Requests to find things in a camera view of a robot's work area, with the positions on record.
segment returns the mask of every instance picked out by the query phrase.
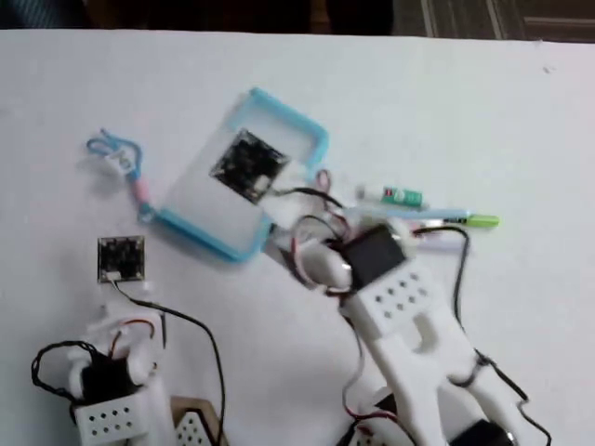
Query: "white bracket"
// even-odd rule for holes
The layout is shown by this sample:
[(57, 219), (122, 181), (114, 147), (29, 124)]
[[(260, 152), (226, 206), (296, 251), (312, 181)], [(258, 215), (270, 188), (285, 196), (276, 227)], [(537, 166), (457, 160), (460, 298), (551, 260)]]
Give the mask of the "white bracket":
[[(417, 258), (367, 285), (347, 300), (345, 310), (395, 396), (398, 417), (417, 446), (447, 444), (438, 407), (438, 387), (448, 378), (469, 377), (477, 353), (446, 306), (446, 296)], [(422, 337), (415, 350), (400, 329), (413, 322)], [(514, 395), (491, 367), (483, 368), (467, 391), (486, 417), (531, 444), (531, 426)]]

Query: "pink cable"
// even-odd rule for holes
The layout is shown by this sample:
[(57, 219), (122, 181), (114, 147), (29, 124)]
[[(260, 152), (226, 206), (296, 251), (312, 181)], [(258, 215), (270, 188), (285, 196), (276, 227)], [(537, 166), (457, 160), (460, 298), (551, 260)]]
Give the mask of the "pink cable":
[(139, 204), (149, 203), (149, 188), (144, 179), (139, 178), (132, 183), (132, 193)]

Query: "green marker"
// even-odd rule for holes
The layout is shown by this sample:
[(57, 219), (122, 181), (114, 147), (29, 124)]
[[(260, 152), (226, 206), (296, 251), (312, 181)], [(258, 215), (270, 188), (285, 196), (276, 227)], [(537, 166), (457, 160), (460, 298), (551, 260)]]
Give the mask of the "green marker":
[(472, 228), (495, 228), (500, 224), (500, 217), (473, 214), (468, 218), (447, 218), (444, 223), (456, 223)]

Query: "wire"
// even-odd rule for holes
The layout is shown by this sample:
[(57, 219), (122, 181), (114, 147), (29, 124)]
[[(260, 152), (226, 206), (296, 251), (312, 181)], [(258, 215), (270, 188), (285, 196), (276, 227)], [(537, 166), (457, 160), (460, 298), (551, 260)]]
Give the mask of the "wire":
[(353, 372), (353, 375), (351, 376), (349, 381), (347, 383), (345, 383), (345, 386), (343, 386), (343, 389), (341, 391), (341, 402), (343, 404), (343, 409), (345, 409), (345, 412), (347, 412), (347, 414), (349, 416), (351, 416), (353, 419), (357, 420), (360, 418), (361, 415), (359, 413), (356, 413), (352, 409), (350, 409), (350, 407), (347, 403), (347, 394), (350, 391), (350, 389), (353, 387), (353, 385), (362, 377), (362, 374), (364, 373), (365, 355), (364, 355), (364, 347), (362, 346), (362, 339), (360, 339), (360, 336), (355, 331), (355, 327), (353, 327), (353, 324), (350, 321), (347, 321), (347, 324), (351, 328), (351, 331), (353, 332), (353, 336), (355, 337), (355, 342), (357, 343), (358, 361), (357, 361), (357, 367), (355, 369), (355, 372)]
[(278, 197), (283, 197), (285, 195), (290, 195), (292, 193), (303, 193), (305, 195), (312, 195), (314, 197), (320, 197), (327, 203), (332, 203), (339, 209), (343, 209), (345, 206), (341, 204), (338, 200), (331, 197), (328, 193), (322, 192), (317, 189), (313, 188), (293, 188), (289, 190), (276, 190), (273, 192)]
[[(326, 194), (328, 194), (331, 190), (331, 186), (333, 184), (331, 173), (328, 169), (321, 169), (316, 173), (316, 185), (320, 188), (320, 190)], [(331, 216), (336, 218), (341, 225), (343, 225), (344, 232), (343, 232), (343, 242), (346, 242), (348, 239), (351, 238), (351, 225), (348, 219), (346, 219), (341, 214), (330, 209), (328, 205), (328, 201), (323, 199), (324, 210), (328, 212)]]
[(95, 348), (95, 346), (93, 346), (92, 344), (89, 344), (88, 342), (85, 342), (85, 341), (62, 341), (62, 342), (58, 342), (55, 344), (50, 344), (49, 346), (44, 347), (41, 350), (39, 350), (39, 352), (35, 356), (35, 359), (31, 363), (31, 380), (33, 381), (34, 386), (40, 387), (43, 390), (45, 390), (46, 392), (49, 392), (53, 395), (64, 398), (64, 399), (70, 401), (71, 404), (76, 404), (81, 401), (79, 401), (77, 398), (75, 398), (71, 392), (66, 390), (64, 387), (58, 387), (58, 388), (53, 387), (53, 386), (45, 383), (44, 381), (42, 381), (41, 378), (39, 377), (39, 371), (41, 369), (41, 359), (44, 357), (44, 355), (51, 350), (55, 350), (57, 348), (64, 348), (64, 347), (79, 347), (89, 353), (92, 361), (94, 359), (96, 359), (98, 356), (101, 356), (100, 353)]
[(120, 336), (122, 336), (122, 332), (118, 330), (118, 333), (116, 334), (116, 336), (113, 337), (112, 346), (110, 347), (110, 352), (108, 353), (108, 358), (113, 358), (113, 353), (115, 351), (115, 345), (118, 342), (118, 339), (120, 339)]
[(291, 254), (291, 259), (294, 264), (295, 272), (296, 272), (297, 276), (307, 285), (312, 286), (312, 287), (324, 285), (327, 287), (327, 290), (326, 290), (327, 295), (329, 295), (329, 296), (341, 295), (342, 293), (349, 291), (349, 289), (345, 289), (345, 290), (333, 289), (326, 283), (319, 283), (319, 282), (315, 281), (312, 277), (310, 277), (310, 274), (308, 274), (308, 272), (304, 268), (304, 265), (301, 261), (301, 254), (300, 254), (300, 250), (299, 250), (299, 228), (303, 224), (303, 222), (308, 219), (313, 219), (313, 220), (318, 221), (319, 223), (322, 223), (323, 225), (325, 225), (333, 233), (333, 236), (335, 237), (334, 241), (341, 240), (341, 237), (338, 234), (338, 232), (336, 232), (333, 229), (333, 227), (330, 225), (330, 223), (324, 221), (322, 218), (320, 218), (318, 216), (312, 216), (312, 215), (306, 215), (306, 216), (300, 217), (299, 220), (294, 225), (294, 228), (292, 229), (292, 233), (291, 233), (290, 254)]
[[(146, 319), (133, 319), (133, 320), (126, 321), (126, 322), (122, 323), (122, 325), (132, 325), (133, 323), (146, 323), (147, 325), (149, 325), (151, 327), (151, 339), (153, 339), (153, 337), (155, 336), (155, 326), (153, 325), (153, 323), (151, 321), (147, 321)], [(113, 358), (113, 353), (115, 351), (115, 345), (117, 344), (118, 339), (120, 339), (121, 336), (122, 336), (122, 332), (118, 331), (116, 336), (113, 338), (112, 346), (110, 347), (110, 352), (108, 353), (109, 358)]]
[(151, 321), (147, 321), (146, 319), (132, 319), (130, 321), (124, 322), (122, 325), (132, 325), (133, 323), (146, 323), (151, 327), (151, 339), (155, 336), (155, 326)]
[(455, 317), (458, 324), (461, 326), (463, 332), (465, 328), (463, 327), (463, 321), (461, 319), (461, 306), (460, 306), (460, 292), (461, 292), (461, 283), (463, 282), (463, 273), (465, 272), (465, 265), (467, 264), (467, 258), (469, 257), (469, 248), (471, 244), (471, 239), (465, 230), (457, 226), (437, 226), (433, 228), (418, 228), (413, 230), (413, 234), (418, 236), (421, 234), (427, 234), (430, 232), (457, 232), (459, 233), (465, 242), (463, 243), (463, 249), (461, 251), (461, 257), (458, 262), (458, 270), (456, 272), (455, 278), (455, 286), (453, 289), (453, 307), (455, 308)]
[(391, 413), (388, 411), (374, 411), (372, 413), (356, 413), (353, 409), (351, 409), (349, 407), (349, 405), (347, 403), (347, 395), (348, 395), (348, 392), (350, 391), (350, 389), (353, 387), (353, 385), (362, 377), (362, 374), (364, 373), (365, 355), (364, 355), (364, 346), (362, 346), (362, 339), (357, 334), (355, 327), (349, 320), (346, 319), (345, 321), (347, 322), (347, 324), (349, 325), (349, 327), (351, 328), (351, 330), (353, 332), (355, 341), (357, 343), (357, 349), (358, 349), (358, 363), (357, 363), (355, 372), (353, 373), (353, 375), (351, 376), (349, 381), (345, 384), (345, 386), (343, 386), (343, 389), (341, 391), (341, 402), (343, 404), (343, 408), (345, 409), (345, 412), (347, 412), (347, 414), (354, 420), (354, 424), (352, 424), (351, 427), (353, 429), (355, 429), (355, 427), (357, 427), (357, 425), (360, 422), (365, 421), (365, 420), (371, 420), (371, 419), (375, 419), (375, 418), (385, 418), (385, 419), (391, 420), (394, 424), (396, 424), (405, 433), (405, 435), (411, 440), (411, 442), (414, 445), (416, 445), (416, 441), (415, 441), (414, 437), (400, 423), (399, 417), (397, 416), (396, 413)]
[[(460, 308), (460, 289), (461, 289), (461, 283), (463, 281), (463, 272), (465, 271), (467, 257), (469, 256), (470, 237), (465, 230), (463, 230), (459, 227), (456, 227), (456, 226), (439, 226), (439, 227), (435, 227), (435, 228), (419, 228), (417, 230), (414, 230), (413, 234), (421, 235), (421, 234), (428, 233), (428, 232), (440, 232), (440, 231), (457, 232), (457, 233), (461, 234), (463, 236), (463, 238), (465, 239), (465, 242), (463, 244), (463, 249), (461, 251), (461, 257), (460, 257), (459, 264), (458, 264), (458, 271), (456, 273), (455, 286), (453, 289), (453, 307), (454, 307), (455, 317), (456, 317), (456, 320), (458, 321), (458, 324), (461, 327), (461, 330), (463, 330), (463, 332), (464, 332), (465, 327), (463, 326), (463, 321), (461, 318), (461, 308)], [(551, 441), (552, 441), (551, 434), (548, 432), (547, 429), (545, 429), (542, 425), (540, 425), (536, 420), (534, 420), (532, 417), (530, 417), (524, 410), (524, 406), (530, 402), (529, 396), (525, 393), (524, 390), (522, 390), (522, 388), (517, 383), (515, 383), (507, 374), (505, 374), (502, 371), (502, 369), (500, 369), (500, 367), (492, 359), (490, 359), (485, 354), (481, 353), (481, 351), (478, 350), (477, 348), (475, 349), (475, 352), (477, 353), (477, 360), (476, 360), (475, 365), (473, 366), (473, 370), (471, 371), (469, 378), (467, 378), (463, 381), (455, 381), (455, 380), (450, 379), (451, 384), (453, 384), (457, 387), (467, 388), (473, 384), (477, 375), (479, 374), (480, 370), (483, 367), (491, 365), (494, 368), (494, 371), (496, 372), (498, 377), (502, 381), (504, 381), (504, 383), (507, 384), (519, 396), (519, 398), (521, 398), (522, 401), (520, 401), (517, 404), (517, 408), (519, 409), (519, 412), (521, 413), (522, 418), (524, 418), (524, 420), (527, 423), (529, 423), (531, 426), (533, 426), (534, 428), (539, 430), (541, 433), (543, 433), (547, 439), (546, 445), (550, 446)]]
[(218, 426), (218, 434), (217, 434), (217, 442), (216, 442), (217, 446), (221, 446), (221, 442), (223, 439), (223, 422), (225, 419), (225, 381), (223, 379), (223, 366), (221, 365), (221, 357), (219, 356), (219, 349), (218, 349), (217, 341), (215, 340), (215, 337), (213, 336), (213, 332), (211, 332), (211, 330), (203, 322), (200, 322), (200, 321), (196, 320), (195, 318), (188, 316), (184, 313), (181, 313), (175, 309), (164, 307), (159, 304), (155, 304), (153, 302), (145, 302), (144, 300), (138, 300), (138, 299), (131, 297), (129, 294), (125, 293), (118, 286), (118, 283), (115, 281), (112, 281), (112, 286), (113, 286), (113, 288), (116, 289), (116, 291), (118, 293), (123, 295), (126, 299), (128, 299), (133, 304), (137, 304), (137, 305), (139, 305), (141, 307), (145, 307), (145, 308), (152, 308), (152, 309), (156, 309), (158, 311), (163, 311), (163, 313), (171, 314), (172, 316), (176, 316), (177, 318), (183, 319), (184, 321), (188, 321), (188, 322), (193, 323), (194, 325), (198, 325), (200, 328), (202, 328), (205, 331), (205, 333), (207, 334), (207, 336), (209, 337), (209, 339), (211, 341), (211, 344), (213, 345), (213, 352), (215, 353), (215, 362), (217, 363), (219, 382), (221, 385), (221, 412), (219, 413), (219, 426)]

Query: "perforated plastic bracket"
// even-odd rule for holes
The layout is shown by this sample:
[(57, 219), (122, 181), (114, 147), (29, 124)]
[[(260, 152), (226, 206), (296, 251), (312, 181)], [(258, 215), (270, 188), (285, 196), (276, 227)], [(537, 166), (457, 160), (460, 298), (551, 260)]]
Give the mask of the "perforated plastic bracket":
[(426, 311), (438, 293), (428, 272), (412, 258), (360, 290), (350, 305), (369, 338), (378, 339)]
[(196, 412), (187, 412), (176, 427), (178, 446), (211, 446), (205, 425)]
[(75, 411), (83, 446), (105, 444), (121, 439), (132, 439), (149, 431), (150, 405), (147, 391), (129, 397), (110, 400)]

